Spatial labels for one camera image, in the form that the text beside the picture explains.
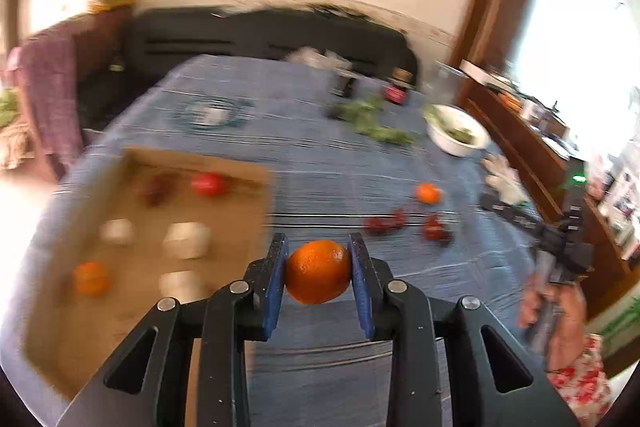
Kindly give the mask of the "right hand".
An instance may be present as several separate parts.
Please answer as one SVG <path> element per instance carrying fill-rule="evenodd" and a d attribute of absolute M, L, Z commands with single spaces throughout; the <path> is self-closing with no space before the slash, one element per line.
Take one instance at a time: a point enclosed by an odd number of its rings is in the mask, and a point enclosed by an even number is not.
<path fill-rule="evenodd" d="M 586 302 L 577 283 L 547 284 L 531 275 L 523 291 L 518 326 L 534 328 L 538 337 L 530 347 L 541 347 L 547 372 L 571 365 L 587 343 Z"/>

